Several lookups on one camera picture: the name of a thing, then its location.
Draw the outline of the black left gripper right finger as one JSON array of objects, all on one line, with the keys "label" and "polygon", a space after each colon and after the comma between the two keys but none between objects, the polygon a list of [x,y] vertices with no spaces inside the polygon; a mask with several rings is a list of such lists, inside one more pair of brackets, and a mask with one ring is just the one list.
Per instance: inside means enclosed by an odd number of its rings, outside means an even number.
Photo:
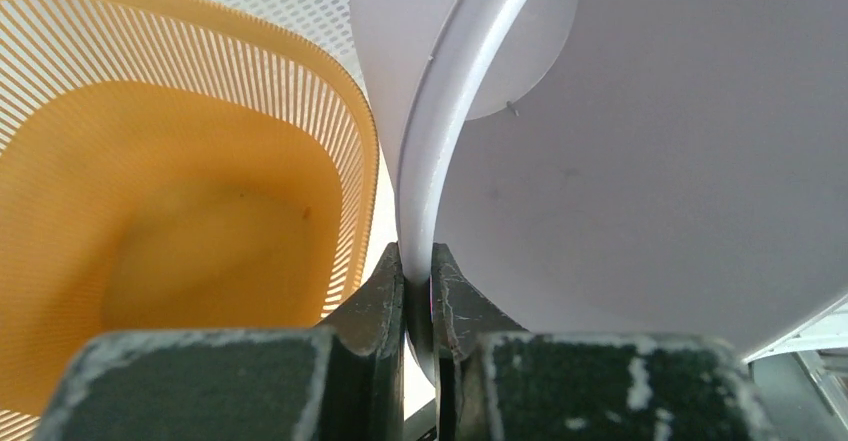
[{"label": "black left gripper right finger", "polygon": [[523,328],[433,248],[442,440],[775,440],[746,367],[721,340]]}]

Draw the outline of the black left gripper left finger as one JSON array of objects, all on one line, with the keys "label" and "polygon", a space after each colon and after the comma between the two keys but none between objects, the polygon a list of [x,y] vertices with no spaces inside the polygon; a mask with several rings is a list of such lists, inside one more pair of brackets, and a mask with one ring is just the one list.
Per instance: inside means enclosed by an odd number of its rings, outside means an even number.
[{"label": "black left gripper left finger", "polygon": [[308,329],[121,331],[66,368],[38,440],[398,440],[404,281],[370,279]]}]

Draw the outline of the grey bin liner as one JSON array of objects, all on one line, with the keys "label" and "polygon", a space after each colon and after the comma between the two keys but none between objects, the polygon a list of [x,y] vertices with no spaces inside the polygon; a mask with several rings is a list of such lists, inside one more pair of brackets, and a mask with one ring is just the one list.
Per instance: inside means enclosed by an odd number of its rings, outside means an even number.
[{"label": "grey bin liner", "polygon": [[847,0],[350,0],[408,332],[436,243],[536,332],[717,336],[847,300]]}]

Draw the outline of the yellow ribbed waste bin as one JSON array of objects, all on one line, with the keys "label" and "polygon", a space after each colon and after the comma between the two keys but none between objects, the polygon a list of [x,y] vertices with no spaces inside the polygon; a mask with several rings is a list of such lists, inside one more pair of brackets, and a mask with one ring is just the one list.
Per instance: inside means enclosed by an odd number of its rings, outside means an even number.
[{"label": "yellow ribbed waste bin", "polygon": [[210,0],[1,0],[1,436],[119,330],[310,327],[362,283],[351,74]]}]

